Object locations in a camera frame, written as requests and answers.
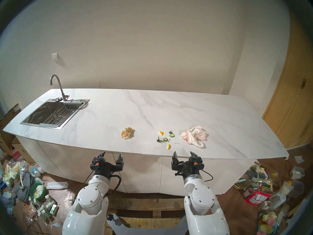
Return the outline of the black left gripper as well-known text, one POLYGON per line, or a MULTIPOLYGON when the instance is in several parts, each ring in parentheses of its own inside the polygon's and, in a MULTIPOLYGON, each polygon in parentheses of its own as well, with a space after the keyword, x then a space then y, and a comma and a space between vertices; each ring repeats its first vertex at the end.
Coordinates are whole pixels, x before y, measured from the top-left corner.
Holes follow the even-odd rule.
POLYGON ((124 166, 122 153, 119 153, 116 165, 105 161, 105 153, 102 152, 92 160, 90 169, 95 171, 95 175, 111 177, 113 173, 122 171, 124 166))

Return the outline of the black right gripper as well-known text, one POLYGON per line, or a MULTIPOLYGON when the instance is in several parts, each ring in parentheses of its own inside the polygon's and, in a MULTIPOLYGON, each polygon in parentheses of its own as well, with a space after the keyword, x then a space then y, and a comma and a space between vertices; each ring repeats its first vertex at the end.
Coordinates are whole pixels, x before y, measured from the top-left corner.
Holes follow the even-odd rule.
POLYGON ((203 160, 194 152, 190 151, 191 156, 185 162, 179 161, 176 151, 172 155, 171 167, 176 171, 175 176, 188 177, 190 175, 199 175, 203 170, 203 160))

